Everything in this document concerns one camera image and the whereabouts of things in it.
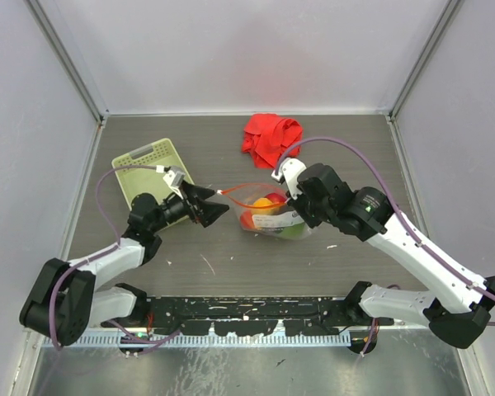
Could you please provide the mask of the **yellow orange fruit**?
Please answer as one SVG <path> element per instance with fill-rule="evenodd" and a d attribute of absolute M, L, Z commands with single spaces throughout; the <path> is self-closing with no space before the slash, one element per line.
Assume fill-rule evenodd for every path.
<path fill-rule="evenodd" d="M 273 205 L 270 199 L 262 197 L 252 204 L 251 212 L 255 215 L 271 215 L 274 211 Z"/>

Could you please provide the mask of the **red apple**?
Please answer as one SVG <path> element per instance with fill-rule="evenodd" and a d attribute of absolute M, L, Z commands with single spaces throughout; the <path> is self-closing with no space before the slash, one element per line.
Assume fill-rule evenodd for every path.
<path fill-rule="evenodd" d="M 275 210 L 284 206 L 287 201 L 285 196 L 276 192 L 266 195 L 266 198 L 271 202 L 271 208 Z"/>

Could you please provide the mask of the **red strawberry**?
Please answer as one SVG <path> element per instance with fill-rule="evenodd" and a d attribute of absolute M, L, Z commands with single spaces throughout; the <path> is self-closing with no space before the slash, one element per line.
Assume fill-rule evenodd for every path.
<path fill-rule="evenodd" d="M 255 229 L 256 226 L 252 220 L 252 213 L 250 211 L 244 211 L 239 218 L 239 222 L 244 229 Z"/>

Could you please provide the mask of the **clear zip top bag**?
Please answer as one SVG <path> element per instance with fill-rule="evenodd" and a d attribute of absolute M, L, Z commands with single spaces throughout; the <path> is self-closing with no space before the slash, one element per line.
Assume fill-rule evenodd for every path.
<path fill-rule="evenodd" d="M 282 194 L 287 198 L 286 192 L 283 189 L 279 188 L 278 186 L 264 183 L 244 183 L 238 186 L 231 187 L 229 189 L 218 190 L 218 193 L 220 195 L 227 197 L 230 200 L 230 203 L 232 204 L 234 212 L 237 216 L 238 222 L 240 215 L 244 211 L 250 211 L 252 213 L 252 204 L 257 199 L 266 197 L 266 195 L 272 192 Z M 252 220 L 254 225 L 256 226 L 255 229 L 244 229 L 239 222 L 241 229 L 243 229 L 244 231 L 266 235 L 268 237 L 274 238 L 280 238 L 278 234 L 284 227 L 293 226 L 295 224 L 305 224 L 298 213 L 294 211 L 290 206 L 288 206 L 287 201 L 281 208 L 277 210 L 274 209 L 272 214 L 252 213 Z M 313 230 L 309 227 L 309 236 L 312 233 Z"/>

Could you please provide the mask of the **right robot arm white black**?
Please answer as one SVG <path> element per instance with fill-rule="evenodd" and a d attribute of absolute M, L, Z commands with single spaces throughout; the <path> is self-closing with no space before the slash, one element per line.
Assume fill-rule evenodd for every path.
<path fill-rule="evenodd" d="M 328 165 L 286 159 L 275 178 L 288 188 L 287 203 L 310 227 L 330 224 L 393 258 L 424 286 L 396 290 L 359 281 L 344 299 L 348 320 L 399 319 L 428 327 L 452 347 L 466 349 L 489 325 L 495 276 L 460 265 L 423 235 L 380 190 L 353 191 Z"/>

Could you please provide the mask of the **green leafy vegetable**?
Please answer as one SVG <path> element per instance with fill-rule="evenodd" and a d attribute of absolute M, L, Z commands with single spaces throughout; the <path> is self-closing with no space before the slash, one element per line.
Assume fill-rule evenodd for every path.
<path fill-rule="evenodd" d="M 309 236 L 309 227 L 302 224 L 295 224 L 293 226 L 284 227 L 278 234 L 280 238 L 289 240 L 300 240 Z"/>

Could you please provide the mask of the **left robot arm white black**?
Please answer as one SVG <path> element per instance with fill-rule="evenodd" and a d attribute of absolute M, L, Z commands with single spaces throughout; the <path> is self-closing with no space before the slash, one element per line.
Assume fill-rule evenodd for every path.
<path fill-rule="evenodd" d="M 113 318 L 141 326 L 149 316 L 145 292 L 128 285 L 102 291 L 101 286 L 150 262 L 162 244 L 160 231 L 177 221 L 211 226 L 229 211 L 211 200 L 215 194 L 184 181 L 162 201 L 149 193 L 136 196 L 117 242 L 88 257 L 69 262 L 54 257 L 42 266 L 21 308 L 20 324 L 49 337 L 56 348 L 74 344 L 88 327 Z"/>

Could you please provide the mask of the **green plastic basket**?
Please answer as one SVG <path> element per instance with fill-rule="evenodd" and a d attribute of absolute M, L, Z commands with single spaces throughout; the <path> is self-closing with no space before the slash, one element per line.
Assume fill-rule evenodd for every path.
<path fill-rule="evenodd" d="M 184 180 L 194 183 L 185 163 L 169 138 L 164 138 L 120 155 L 111 161 L 113 168 L 124 166 L 174 166 L 186 175 Z M 125 201 L 131 208 L 132 200 L 141 193 L 151 194 L 158 203 L 172 191 L 163 180 L 163 175 L 143 168 L 126 168 L 115 172 Z"/>

